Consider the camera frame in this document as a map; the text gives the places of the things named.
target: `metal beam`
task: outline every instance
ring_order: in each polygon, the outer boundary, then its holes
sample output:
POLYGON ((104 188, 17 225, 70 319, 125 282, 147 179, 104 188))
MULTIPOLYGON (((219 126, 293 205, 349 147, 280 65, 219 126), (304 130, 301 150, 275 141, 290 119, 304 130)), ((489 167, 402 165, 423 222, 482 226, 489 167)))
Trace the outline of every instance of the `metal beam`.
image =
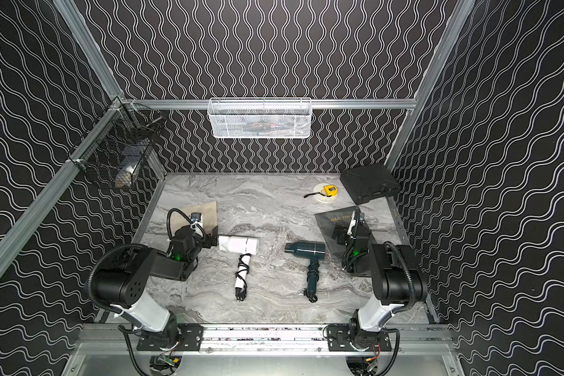
MULTIPOLYGON (((401 243, 410 245, 410 239, 407 236, 405 227, 403 226, 403 221, 401 220, 401 216, 399 215, 399 210, 397 209, 397 204, 395 203, 394 198, 387 197, 387 203, 389 204, 389 209, 391 210, 391 215, 393 216, 393 221, 395 222, 395 227, 397 228, 401 243)), ((434 305, 432 305, 430 294, 428 294, 428 296, 426 297, 426 306, 428 308, 428 312, 430 312, 430 314, 432 315, 434 322, 438 323, 438 314, 436 313, 434 305)))
POLYGON ((161 164, 159 157, 157 156, 157 151, 152 150, 147 158, 150 168, 154 171, 157 179, 162 180, 165 178, 165 168, 161 164))
MULTIPOLYGON (((118 113, 121 103, 117 101, 109 108, 105 115, 94 126, 94 129, 86 136, 82 143, 71 155, 72 159, 80 158, 83 152, 94 141, 113 115, 118 113)), ((17 257, 21 249, 27 244, 33 233, 44 221, 45 217, 52 210, 52 207, 60 199, 69 184, 79 173, 79 169, 73 162, 66 161, 56 172, 52 179, 41 190, 31 205, 19 217, 11 229, 0 241, 0 278, 8 269, 13 260, 17 257)))
POLYGON ((466 376, 457 355, 443 355, 443 364, 448 376, 466 376))
POLYGON ((106 63, 105 57, 100 52, 100 47, 90 33, 82 14, 77 9, 74 0, 54 0, 56 9, 69 26, 71 34, 82 48, 88 63, 96 73, 100 84, 105 89, 106 94, 111 100, 116 97, 123 97, 123 90, 117 83, 113 71, 106 63))
MULTIPOLYGON (((127 354, 118 324, 84 324, 75 344, 78 355, 127 354)), ((365 356, 372 351, 329 351, 324 324, 203 324, 203 342, 197 352, 174 355, 201 356, 365 356)), ((400 356, 453 355, 453 340, 446 326, 388 324, 401 332, 400 356)), ((394 345, 394 335, 390 335, 394 345)), ((137 351, 160 354, 161 351, 137 351)))
POLYGON ((430 64, 428 64, 424 79, 422 79, 420 87, 418 87, 418 91, 415 95, 417 104, 406 116, 403 125, 401 125, 401 129, 399 130, 399 134, 395 139, 393 148, 389 153, 389 157, 387 158, 386 167, 389 171, 394 169, 395 164, 399 159, 399 155, 401 155, 401 151, 403 151, 407 139, 410 137, 415 123, 420 117, 420 114, 422 113, 422 110, 424 109, 424 106, 434 89, 436 80, 441 75, 445 63, 447 63, 449 54, 458 40, 459 33, 462 31, 468 16, 472 12, 474 3, 475 0, 458 0, 457 4, 455 4, 451 18, 447 21, 445 31, 441 36, 441 40, 438 42, 438 46, 436 47, 436 51, 432 56, 430 64))
POLYGON ((142 236, 146 231, 146 228, 149 226, 150 219, 153 216, 153 212, 157 207, 157 203, 159 202, 159 198, 161 197, 161 193, 163 193, 163 187, 165 187, 165 179, 160 179, 159 183, 157 184, 157 188, 155 188, 153 196, 150 199, 149 205, 146 207, 146 212, 142 216, 142 220, 140 221, 140 225, 136 230, 132 238, 132 243, 140 243, 142 240, 142 236))
MULTIPOLYGON (((208 99, 134 99, 127 103, 140 104, 152 109, 198 109, 205 110, 208 99)), ((415 99, 312 99, 313 109, 384 109, 415 108, 415 99)))

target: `tape measure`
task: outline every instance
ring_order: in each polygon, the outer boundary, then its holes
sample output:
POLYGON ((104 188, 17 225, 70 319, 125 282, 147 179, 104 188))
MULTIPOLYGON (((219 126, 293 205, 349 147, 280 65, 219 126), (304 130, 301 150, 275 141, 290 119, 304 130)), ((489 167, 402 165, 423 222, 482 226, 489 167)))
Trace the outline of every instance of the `tape measure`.
POLYGON ((325 185, 321 191, 319 192, 313 192, 313 193, 309 193, 306 194, 305 196, 303 196, 304 199, 308 198, 309 196, 313 196, 315 194, 320 194, 324 197, 333 197, 336 196, 338 194, 338 188, 336 188, 336 185, 325 185))

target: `wavy pattern wall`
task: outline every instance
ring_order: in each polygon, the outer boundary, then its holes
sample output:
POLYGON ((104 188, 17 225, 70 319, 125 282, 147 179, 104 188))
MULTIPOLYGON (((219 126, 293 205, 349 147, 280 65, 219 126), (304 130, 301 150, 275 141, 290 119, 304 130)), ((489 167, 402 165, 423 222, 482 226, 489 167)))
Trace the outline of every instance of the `wavy pattern wall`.
POLYGON ((149 167, 129 190, 99 190, 80 174, 0 279, 0 376, 59 376, 83 322, 92 265, 129 243, 157 185, 149 167))
POLYGON ((126 97, 409 98, 455 0, 77 0, 126 97))
POLYGON ((306 139, 221 139, 206 111, 171 111, 156 150, 169 172, 340 172, 384 162, 404 109, 316 110, 306 139))
POLYGON ((109 103, 52 1, 0 1, 0 240, 109 103))
POLYGON ((466 373, 564 375, 564 1, 478 1, 394 173, 466 373))

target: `black wire basket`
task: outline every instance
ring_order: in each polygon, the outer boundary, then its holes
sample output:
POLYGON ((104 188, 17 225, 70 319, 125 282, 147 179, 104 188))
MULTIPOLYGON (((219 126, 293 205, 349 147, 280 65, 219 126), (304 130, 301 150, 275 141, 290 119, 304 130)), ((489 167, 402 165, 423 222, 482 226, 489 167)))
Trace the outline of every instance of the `black wire basket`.
POLYGON ((128 188, 147 163, 164 122, 157 110, 123 105, 74 163, 100 188, 128 188))

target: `black plastic case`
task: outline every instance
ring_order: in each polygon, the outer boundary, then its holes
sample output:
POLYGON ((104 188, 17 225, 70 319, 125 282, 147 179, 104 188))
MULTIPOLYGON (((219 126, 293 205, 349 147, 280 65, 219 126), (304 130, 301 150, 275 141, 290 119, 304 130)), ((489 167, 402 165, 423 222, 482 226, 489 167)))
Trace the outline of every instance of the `black plastic case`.
POLYGON ((399 191, 397 180, 382 163, 345 170, 340 173, 340 181, 356 205, 399 191))

